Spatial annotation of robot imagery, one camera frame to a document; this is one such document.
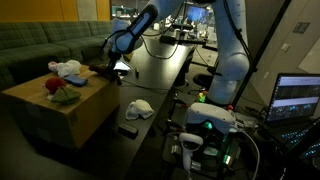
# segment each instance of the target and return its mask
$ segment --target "white cloth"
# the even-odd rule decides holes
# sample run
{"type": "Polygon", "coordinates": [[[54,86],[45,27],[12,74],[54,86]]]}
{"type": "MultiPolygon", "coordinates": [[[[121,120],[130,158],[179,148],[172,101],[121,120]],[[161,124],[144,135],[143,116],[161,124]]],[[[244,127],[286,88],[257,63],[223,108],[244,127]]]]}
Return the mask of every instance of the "white cloth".
{"type": "Polygon", "coordinates": [[[48,64],[48,68],[51,71],[58,72],[58,76],[61,78],[64,78],[71,74],[79,74],[80,67],[81,67],[81,64],[76,60],[69,60],[66,63],[50,62],[48,64]]]}
{"type": "Polygon", "coordinates": [[[126,111],[126,118],[128,120],[138,119],[140,115],[143,119],[147,119],[152,116],[153,113],[154,110],[151,108],[148,102],[138,99],[129,104],[126,111]]]}

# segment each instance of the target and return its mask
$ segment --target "screen display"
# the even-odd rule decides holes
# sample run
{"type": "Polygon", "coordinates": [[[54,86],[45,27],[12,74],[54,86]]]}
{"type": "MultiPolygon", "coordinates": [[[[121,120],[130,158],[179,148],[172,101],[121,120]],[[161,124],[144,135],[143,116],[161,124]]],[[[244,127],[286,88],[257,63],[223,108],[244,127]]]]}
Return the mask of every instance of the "screen display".
{"type": "Polygon", "coordinates": [[[123,61],[117,61],[116,66],[113,69],[114,70],[130,71],[132,69],[132,67],[123,61]]]}
{"type": "Polygon", "coordinates": [[[187,8],[187,21],[200,21],[205,22],[208,16],[208,10],[197,6],[189,6],[187,8]]]}
{"type": "Polygon", "coordinates": [[[320,75],[279,74],[267,122],[313,116],[320,97],[320,75]]]}

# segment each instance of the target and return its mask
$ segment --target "laptop screen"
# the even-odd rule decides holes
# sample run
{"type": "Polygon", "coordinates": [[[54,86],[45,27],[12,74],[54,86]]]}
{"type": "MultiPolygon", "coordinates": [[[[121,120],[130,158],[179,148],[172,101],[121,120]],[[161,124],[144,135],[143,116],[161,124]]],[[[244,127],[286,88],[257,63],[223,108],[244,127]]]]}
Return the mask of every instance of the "laptop screen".
{"type": "Polygon", "coordinates": [[[278,74],[266,123],[313,116],[320,98],[320,74],[278,74]]]}

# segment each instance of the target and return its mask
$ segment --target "plush toy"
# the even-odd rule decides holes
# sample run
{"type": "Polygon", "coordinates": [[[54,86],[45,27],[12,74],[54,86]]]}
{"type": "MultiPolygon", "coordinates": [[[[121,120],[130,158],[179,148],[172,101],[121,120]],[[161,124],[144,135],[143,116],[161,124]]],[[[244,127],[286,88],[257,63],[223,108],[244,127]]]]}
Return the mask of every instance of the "plush toy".
{"type": "Polygon", "coordinates": [[[51,61],[48,64],[48,68],[53,72],[58,72],[58,76],[64,78],[71,74],[80,73],[81,64],[76,60],[69,60],[66,63],[56,63],[51,61]]]}
{"type": "Polygon", "coordinates": [[[51,102],[60,104],[73,104],[80,100],[81,94],[67,87],[59,87],[51,102]]]}
{"type": "Polygon", "coordinates": [[[45,87],[49,90],[49,94],[54,95],[59,87],[66,87],[67,83],[58,77],[50,78],[46,81],[45,87]]]}

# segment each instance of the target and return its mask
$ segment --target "chair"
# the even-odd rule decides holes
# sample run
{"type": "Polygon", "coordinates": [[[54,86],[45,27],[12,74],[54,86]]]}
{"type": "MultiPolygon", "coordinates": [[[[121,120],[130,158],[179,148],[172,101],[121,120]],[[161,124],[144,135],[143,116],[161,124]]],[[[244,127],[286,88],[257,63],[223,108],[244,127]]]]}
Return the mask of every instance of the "chair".
{"type": "Polygon", "coordinates": [[[173,86],[175,86],[175,87],[176,86],[183,86],[183,85],[189,86],[189,82],[186,79],[186,73],[189,72],[189,67],[190,67],[191,61],[193,59],[194,51],[195,51],[195,47],[193,47],[192,50],[189,52],[186,60],[184,61],[183,65],[182,65],[182,68],[181,68],[177,78],[175,79],[175,81],[173,83],[173,86]]]}

